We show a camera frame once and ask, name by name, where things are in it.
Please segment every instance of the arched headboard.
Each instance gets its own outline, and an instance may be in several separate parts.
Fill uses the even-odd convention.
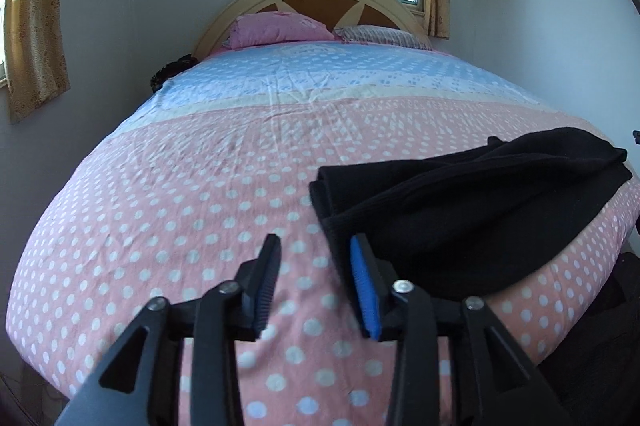
[[[235,0],[207,28],[193,56],[199,60],[222,44],[236,17],[263,11],[299,12],[324,23],[329,30],[348,25],[378,25],[425,36],[414,15],[398,0]]]

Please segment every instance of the pillow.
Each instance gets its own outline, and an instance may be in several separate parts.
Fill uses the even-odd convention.
[[[297,12],[258,12],[238,16],[229,32],[233,50],[285,41],[335,40],[324,23]]]
[[[431,50],[431,43],[426,36],[420,38],[409,32],[401,31],[400,29],[390,29],[389,27],[377,27],[375,25],[336,27],[334,34],[348,42],[382,43],[385,45],[407,47],[409,49]]]

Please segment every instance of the metal screw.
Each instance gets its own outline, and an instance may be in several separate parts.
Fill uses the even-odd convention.
[[[469,298],[465,300],[465,305],[470,311],[479,311],[484,307],[484,301],[478,296],[469,296]]]
[[[407,294],[414,290],[414,284],[408,280],[396,280],[393,284],[393,288],[398,294]]]
[[[158,296],[157,298],[153,298],[149,303],[147,303],[146,308],[150,311],[161,311],[166,307],[166,304],[166,298]]]
[[[220,284],[218,292],[220,294],[233,294],[240,288],[237,281],[224,281]]]

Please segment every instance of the striped pillow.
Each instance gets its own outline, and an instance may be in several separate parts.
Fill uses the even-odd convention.
[[[431,43],[426,36],[420,38],[409,32],[389,27],[378,27],[376,25],[336,27],[334,34],[347,42],[381,43],[423,51],[432,50]]]

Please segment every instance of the bed mattress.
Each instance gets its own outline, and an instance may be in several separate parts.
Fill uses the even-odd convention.
[[[6,329],[24,359],[73,397],[149,298],[201,296],[275,232],[283,259],[270,324],[258,342],[237,346],[246,423],[382,425],[395,345],[361,338],[308,183],[322,165],[425,158],[560,126],[602,136],[434,52],[321,42],[218,54],[166,82],[79,165],[28,241]],[[554,260],[489,297],[535,362],[594,299],[639,212],[633,178]]]

